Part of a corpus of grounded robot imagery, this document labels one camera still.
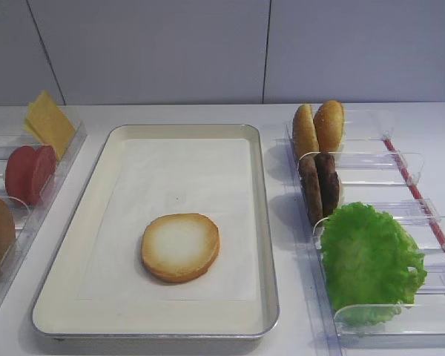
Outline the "right golden bun top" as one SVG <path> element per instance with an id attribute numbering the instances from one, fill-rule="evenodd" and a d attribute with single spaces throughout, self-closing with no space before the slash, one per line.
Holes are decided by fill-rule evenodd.
<path id="1" fill-rule="evenodd" d="M 340 147 L 345 123 L 343 105 L 337 100 L 324 102 L 314 115 L 314 127 L 319 149 L 335 152 Z"/>

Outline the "right clear acrylic rack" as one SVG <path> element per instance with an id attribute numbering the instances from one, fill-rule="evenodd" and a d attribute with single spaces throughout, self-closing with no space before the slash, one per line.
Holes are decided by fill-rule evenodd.
<path id="1" fill-rule="evenodd" d="M 292 124 L 286 123 L 293 193 L 302 228 L 298 251 L 310 274 L 309 309 L 320 355 L 350 349 L 445 347 L 445 216 L 418 190 L 423 156 L 402 152 L 392 142 L 392 118 L 383 111 L 348 111 L 343 141 L 334 153 L 339 203 L 362 202 L 390 214 L 414 238 L 427 276 L 413 304 L 361 304 L 335 310 L 326 291 L 320 254 L 323 223 L 309 222 L 308 202 L 298 174 Z"/>

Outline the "green lettuce in rack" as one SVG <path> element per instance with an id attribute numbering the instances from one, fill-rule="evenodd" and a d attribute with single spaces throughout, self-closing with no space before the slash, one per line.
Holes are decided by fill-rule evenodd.
<path id="1" fill-rule="evenodd" d="M 323 225 L 327 292 L 344 323 L 390 321 L 415 302 L 427 276 L 424 255 L 391 214 L 353 202 L 336 208 Z"/>

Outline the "front yellow cheese slice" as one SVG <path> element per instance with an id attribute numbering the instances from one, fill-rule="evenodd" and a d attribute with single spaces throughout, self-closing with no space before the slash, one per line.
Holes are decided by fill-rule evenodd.
<path id="1" fill-rule="evenodd" d="M 42 138 L 42 144 L 51 145 L 57 160 L 60 161 L 76 129 L 46 90 L 34 101 L 29 121 Z"/>

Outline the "white parchment paper sheet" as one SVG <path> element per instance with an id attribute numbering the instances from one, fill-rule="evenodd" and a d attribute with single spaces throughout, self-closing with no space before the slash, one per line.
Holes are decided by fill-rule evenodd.
<path id="1" fill-rule="evenodd" d="M 96 242 L 80 286 L 85 300 L 253 300 L 256 228 L 249 144 L 244 139 L 128 139 L 119 158 Z M 210 269 L 183 284 L 143 267 L 141 238 L 167 214 L 198 213 L 218 227 L 221 248 Z"/>

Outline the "left golden bun top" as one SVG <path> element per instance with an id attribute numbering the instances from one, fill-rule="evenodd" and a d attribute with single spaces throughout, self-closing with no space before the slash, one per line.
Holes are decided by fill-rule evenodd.
<path id="1" fill-rule="evenodd" d="M 319 151 L 313 122 L 313 111 L 310 104 L 302 104 L 294 114 L 292 142 L 298 159 L 307 153 Z"/>

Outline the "left red tomato slice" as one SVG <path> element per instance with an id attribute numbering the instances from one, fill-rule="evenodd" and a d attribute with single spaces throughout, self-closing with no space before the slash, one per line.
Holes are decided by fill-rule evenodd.
<path id="1" fill-rule="evenodd" d="M 9 197 L 30 205 L 30 174 L 36 151 L 29 145 L 17 148 L 10 155 L 5 169 L 5 188 Z"/>

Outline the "brown meat patty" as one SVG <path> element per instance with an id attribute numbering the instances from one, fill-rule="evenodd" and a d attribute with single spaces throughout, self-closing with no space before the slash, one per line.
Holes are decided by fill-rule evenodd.
<path id="1" fill-rule="evenodd" d="M 323 218 L 323 206 L 314 157 L 308 155 L 301 158 L 298 171 L 305 191 L 309 221 L 315 225 Z"/>
<path id="2" fill-rule="evenodd" d="M 334 156 L 329 153 L 318 153 L 314 157 L 320 186 L 323 216 L 333 213 L 339 203 L 340 184 L 335 169 Z"/>

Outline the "rear yellow cheese slice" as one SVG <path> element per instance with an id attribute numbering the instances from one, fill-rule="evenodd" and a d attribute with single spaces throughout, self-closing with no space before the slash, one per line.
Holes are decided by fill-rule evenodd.
<path id="1" fill-rule="evenodd" d="M 25 115 L 24 123 L 22 125 L 22 128 L 29 133 L 36 141 L 39 143 L 43 143 L 42 138 L 39 136 L 39 134 L 34 130 L 33 126 L 30 124 L 29 118 L 31 115 L 31 109 L 34 105 L 34 102 L 29 102 L 27 106 L 27 113 Z"/>

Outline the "cream metal baking tray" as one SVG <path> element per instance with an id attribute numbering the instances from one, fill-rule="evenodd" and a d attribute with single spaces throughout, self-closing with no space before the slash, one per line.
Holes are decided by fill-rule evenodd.
<path id="1" fill-rule="evenodd" d="M 249 144 L 256 228 L 257 294 L 253 300 L 85 300 L 80 286 L 128 139 L 244 139 Z M 31 318 L 48 337 L 257 339 L 277 323 L 280 307 L 268 223 L 258 130 L 245 124 L 123 125 L 105 141 L 73 212 Z"/>

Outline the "yellow cheese slice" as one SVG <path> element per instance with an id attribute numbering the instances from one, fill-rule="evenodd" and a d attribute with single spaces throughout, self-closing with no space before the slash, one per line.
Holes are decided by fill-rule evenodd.
<path id="1" fill-rule="evenodd" d="M 39 143 L 43 143 L 42 138 L 39 136 L 39 134 L 34 130 L 33 126 L 30 124 L 29 118 L 31 115 L 31 109 L 34 105 L 34 102 L 29 102 L 27 106 L 27 113 L 25 115 L 24 123 L 22 125 L 22 128 L 29 133 L 36 141 Z"/>
<path id="2" fill-rule="evenodd" d="M 57 160 L 60 161 L 76 129 L 46 90 L 34 101 L 29 121 L 42 138 L 42 144 L 51 145 Z"/>

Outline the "left brown meat patty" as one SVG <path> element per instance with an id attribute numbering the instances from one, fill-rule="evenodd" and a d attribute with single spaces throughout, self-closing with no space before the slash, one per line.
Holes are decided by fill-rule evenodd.
<path id="1" fill-rule="evenodd" d="M 309 221 L 315 225 L 323 218 L 323 206 L 314 157 L 308 155 L 301 158 L 298 171 L 305 191 Z"/>

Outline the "left clear acrylic rack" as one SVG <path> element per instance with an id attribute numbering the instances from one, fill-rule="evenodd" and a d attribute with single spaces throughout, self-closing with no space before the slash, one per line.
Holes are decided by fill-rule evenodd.
<path id="1" fill-rule="evenodd" d="M 16 230 L 16 241 L 8 248 L 0 262 L 0 307 L 87 137 L 85 124 L 82 121 L 74 120 L 73 126 L 76 132 L 68 144 L 65 155 L 56 163 L 54 175 L 44 184 L 39 201 L 31 206 L 7 195 L 4 185 L 5 168 L 9 156 L 16 149 L 24 145 L 37 149 L 39 143 L 30 134 L 21 132 L 18 128 L 10 127 L 0 131 L 0 199 L 10 208 Z"/>

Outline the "golden bun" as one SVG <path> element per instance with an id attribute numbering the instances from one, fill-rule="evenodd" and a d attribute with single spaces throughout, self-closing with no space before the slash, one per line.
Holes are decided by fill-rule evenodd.
<path id="1" fill-rule="evenodd" d="M 340 147 L 345 123 L 343 105 L 337 100 L 324 102 L 314 115 L 314 127 L 319 149 L 335 152 Z"/>
<path id="2" fill-rule="evenodd" d="M 313 122 L 313 111 L 310 104 L 302 104 L 294 114 L 292 142 L 298 159 L 307 153 L 319 151 Z"/>

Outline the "right brown meat patty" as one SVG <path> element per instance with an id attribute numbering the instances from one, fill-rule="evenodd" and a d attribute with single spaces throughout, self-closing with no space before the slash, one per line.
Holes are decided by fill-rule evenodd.
<path id="1" fill-rule="evenodd" d="M 335 169 L 334 156 L 329 153 L 318 153 L 314 157 L 320 186 L 323 216 L 333 213 L 339 203 L 340 184 Z"/>

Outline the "right red tomato slice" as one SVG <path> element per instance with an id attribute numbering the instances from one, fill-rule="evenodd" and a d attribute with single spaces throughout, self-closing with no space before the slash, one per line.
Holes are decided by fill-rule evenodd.
<path id="1" fill-rule="evenodd" d="M 51 145 L 43 145 L 37 149 L 30 174 L 30 190 L 28 201 L 35 205 L 43 187 L 56 170 L 56 155 Z"/>

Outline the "red tomato slice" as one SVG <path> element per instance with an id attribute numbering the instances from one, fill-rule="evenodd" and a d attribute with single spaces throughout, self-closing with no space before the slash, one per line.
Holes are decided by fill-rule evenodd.
<path id="1" fill-rule="evenodd" d="M 30 174 L 36 151 L 29 145 L 17 148 L 10 155 L 5 169 L 5 188 L 9 197 L 30 205 Z"/>
<path id="2" fill-rule="evenodd" d="M 56 155 L 51 145 L 43 145 L 37 149 L 30 174 L 30 190 L 28 201 L 35 205 L 43 187 L 56 170 Z"/>

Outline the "toasted bottom bun slice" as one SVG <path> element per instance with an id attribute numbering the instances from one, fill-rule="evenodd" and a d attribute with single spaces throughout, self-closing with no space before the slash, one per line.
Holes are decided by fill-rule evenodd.
<path id="1" fill-rule="evenodd" d="M 205 274 L 220 252 L 217 225 L 201 214 L 169 214 L 152 221 L 141 242 L 141 260 L 156 278 L 187 283 Z"/>

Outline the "clear acrylic rack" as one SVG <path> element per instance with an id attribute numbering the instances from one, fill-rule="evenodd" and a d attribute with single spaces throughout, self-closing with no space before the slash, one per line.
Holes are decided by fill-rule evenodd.
<path id="1" fill-rule="evenodd" d="M 9 156 L 16 149 L 24 145 L 37 149 L 39 143 L 30 134 L 21 132 L 18 128 L 10 127 L 0 131 L 0 199 L 10 208 L 16 230 L 16 241 L 8 248 L 0 262 L 0 307 L 87 137 L 85 124 L 82 121 L 74 120 L 73 126 L 76 132 L 68 144 L 65 155 L 56 163 L 54 175 L 44 184 L 39 201 L 31 206 L 7 195 L 4 185 L 5 168 Z"/>
<path id="2" fill-rule="evenodd" d="M 390 214 L 414 238 L 427 276 L 413 304 L 361 304 L 335 310 L 326 291 L 320 254 L 323 223 L 309 222 L 308 202 L 298 174 L 292 124 L 286 123 L 293 193 L 302 228 L 298 251 L 310 274 L 309 309 L 320 355 L 350 349 L 445 347 L 445 216 L 418 190 L 423 156 L 402 152 L 392 142 L 392 118 L 383 111 L 348 111 L 343 141 L 334 153 L 339 203 L 362 202 Z"/>

